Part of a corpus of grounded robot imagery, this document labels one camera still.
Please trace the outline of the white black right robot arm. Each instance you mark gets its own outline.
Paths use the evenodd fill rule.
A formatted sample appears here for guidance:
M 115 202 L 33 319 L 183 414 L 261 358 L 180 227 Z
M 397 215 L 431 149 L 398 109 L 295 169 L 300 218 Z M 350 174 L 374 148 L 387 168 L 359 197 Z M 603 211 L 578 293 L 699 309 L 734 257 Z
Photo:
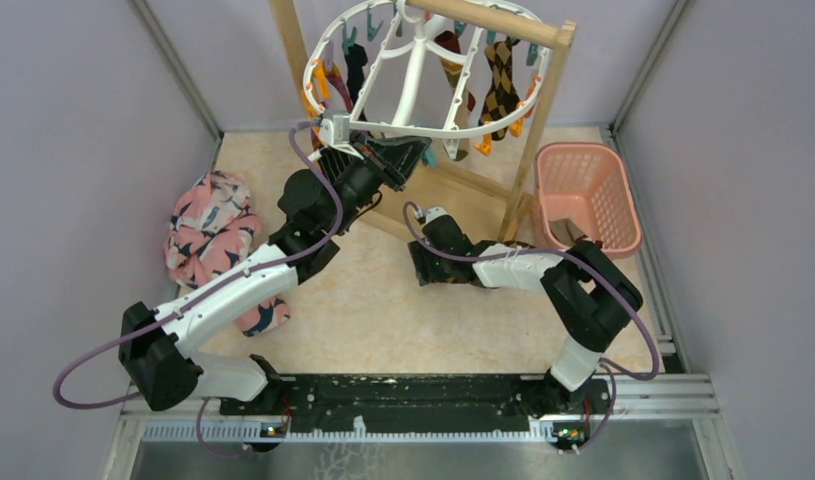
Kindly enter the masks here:
M 547 296 L 567 338 L 547 371 L 546 398 L 559 412 L 582 403 L 585 382 L 643 305 L 637 287 L 601 247 L 589 240 L 567 250 L 472 242 L 448 214 L 425 224 L 422 233 L 407 245 L 420 285 L 465 284 Z

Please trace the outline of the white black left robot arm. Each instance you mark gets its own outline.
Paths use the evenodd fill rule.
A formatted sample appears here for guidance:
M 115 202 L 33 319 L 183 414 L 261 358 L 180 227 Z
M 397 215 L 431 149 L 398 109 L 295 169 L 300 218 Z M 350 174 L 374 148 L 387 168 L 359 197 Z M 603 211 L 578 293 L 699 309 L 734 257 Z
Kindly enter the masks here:
M 296 288 L 336 256 L 344 234 L 382 187 L 405 188 L 431 146 L 427 137 L 378 139 L 355 131 L 348 152 L 321 150 L 286 180 L 279 209 L 284 224 L 228 272 L 154 310 L 143 303 L 123 314 L 118 358 L 153 411 L 196 397 L 244 402 L 260 414 L 283 399 L 281 378 L 261 356 L 231 358 L 202 345 L 261 302 Z

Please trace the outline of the maroon purple striped sock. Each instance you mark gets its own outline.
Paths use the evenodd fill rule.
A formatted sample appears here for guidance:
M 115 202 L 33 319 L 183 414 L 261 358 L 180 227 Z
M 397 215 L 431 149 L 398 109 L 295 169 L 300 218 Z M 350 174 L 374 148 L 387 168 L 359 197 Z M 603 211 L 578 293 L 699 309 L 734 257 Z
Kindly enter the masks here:
M 351 112 L 354 106 L 353 100 L 338 67 L 333 64 L 330 67 L 326 67 L 324 72 L 328 83 L 337 91 L 341 100 L 343 101 L 345 110 Z

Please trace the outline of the white plastic sock hanger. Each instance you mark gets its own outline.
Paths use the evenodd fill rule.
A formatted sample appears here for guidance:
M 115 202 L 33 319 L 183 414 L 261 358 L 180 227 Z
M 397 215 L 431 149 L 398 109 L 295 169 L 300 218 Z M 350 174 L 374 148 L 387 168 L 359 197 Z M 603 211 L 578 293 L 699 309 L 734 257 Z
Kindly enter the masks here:
M 345 147 L 352 131 L 422 136 L 457 146 L 479 138 L 483 153 L 493 136 L 521 133 L 532 118 L 539 128 L 556 94 L 576 26 L 543 23 L 509 1 L 392 1 L 387 21 L 371 22 L 371 58 L 347 61 L 340 74 L 334 49 L 356 45 L 353 18 L 384 7 L 362 1 L 339 14 L 321 34 L 299 80 L 301 103 L 327 147 Z M 414 110 L 435 92 L 423 79 L 429 57 L 455 81 L 438 123 L 418 124 Z

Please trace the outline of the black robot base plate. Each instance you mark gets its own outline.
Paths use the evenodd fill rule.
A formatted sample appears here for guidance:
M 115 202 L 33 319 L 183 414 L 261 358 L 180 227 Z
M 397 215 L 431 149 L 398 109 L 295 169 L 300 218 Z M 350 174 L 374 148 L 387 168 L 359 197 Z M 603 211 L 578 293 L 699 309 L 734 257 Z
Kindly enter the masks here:
M 274 415 L 292 433 L 340 433 L 362 419 L 374 434 L 525 432 L 546 415 L 606 412 L 603 379 L 569 393 L 541 375 L 362 376 L 299 374 L 267 386 L 254 400 L 224 399 L 224 416 Z

